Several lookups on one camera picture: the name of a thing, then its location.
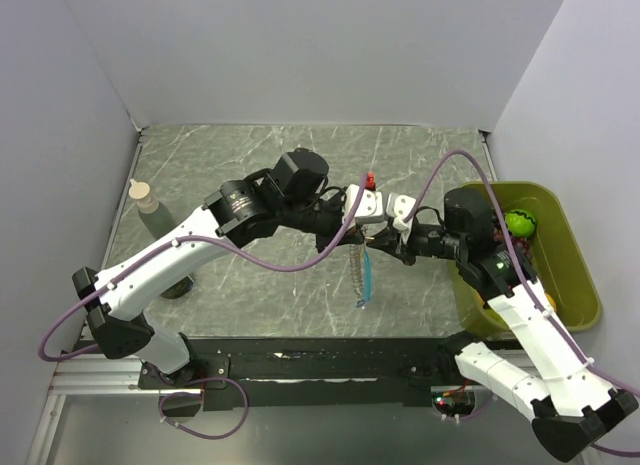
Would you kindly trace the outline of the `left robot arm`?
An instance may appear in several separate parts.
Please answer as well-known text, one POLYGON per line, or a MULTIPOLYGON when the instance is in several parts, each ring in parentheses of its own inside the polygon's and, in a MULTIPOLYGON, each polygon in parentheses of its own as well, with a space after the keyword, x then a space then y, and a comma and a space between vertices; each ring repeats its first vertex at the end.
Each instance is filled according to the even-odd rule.
POLYGON ((315 266, 351 233, 366 181, 322 197, 329 165, 304 148, 284 153, 271 168, 224 182, 183 222, 133 257, 110 268, 77 270, 72 281, 86 312, 95 350, 111 360, 136 356, 158 368, 177 387, 191 384, 198 363, 188 338, 148 317, 162 292, 225 253, 276 272, 315 266), (318 254, 294 266, 250 255, 245 246, 284 227, 311 234, 318 254))

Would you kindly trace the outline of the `metal keyring with small rings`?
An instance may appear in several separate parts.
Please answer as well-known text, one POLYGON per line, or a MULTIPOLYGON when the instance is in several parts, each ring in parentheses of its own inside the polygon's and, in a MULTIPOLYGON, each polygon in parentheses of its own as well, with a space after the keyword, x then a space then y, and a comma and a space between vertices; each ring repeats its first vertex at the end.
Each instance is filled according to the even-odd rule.
POLYGON ((367 251, 366 229, 362 228, 363 242, 349 245, 349 265, 351 283, 357 301, 362 299, 363 291, 363 252, 367 251))

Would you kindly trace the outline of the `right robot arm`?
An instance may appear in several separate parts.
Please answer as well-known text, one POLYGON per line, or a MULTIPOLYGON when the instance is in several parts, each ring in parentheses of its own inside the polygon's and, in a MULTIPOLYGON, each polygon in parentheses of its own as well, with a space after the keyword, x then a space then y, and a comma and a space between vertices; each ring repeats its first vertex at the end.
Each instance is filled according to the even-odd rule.
POLYGON ((537 373, 489 350, 479 338, 459 335, 441 354, 439 376, 448 383, 475 381, 510 404, 531 424, 542 447, 568 463, 638 408, 638 394, 604 375, 570 336, 546 296, 539 274, 509 234, 495 233, 505 219, 491 194, 463 187, 444 198, 437 225, 418 222, 414 198, 367 191, 359 223, 383 223, 378 239, 401 260, 417 256, 452 261, 461 279, 513 333, 537 373))

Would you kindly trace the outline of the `light blue key handle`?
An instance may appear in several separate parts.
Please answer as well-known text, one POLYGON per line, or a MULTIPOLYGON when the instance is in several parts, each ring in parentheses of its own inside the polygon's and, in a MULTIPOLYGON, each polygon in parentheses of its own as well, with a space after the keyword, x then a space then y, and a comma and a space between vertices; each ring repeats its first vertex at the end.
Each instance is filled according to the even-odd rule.
POLYGON ((367 251, 363 252, 363 291, 362 301, 364 304, 371 300, 373 292, 373 272, 371 260, 367 251))

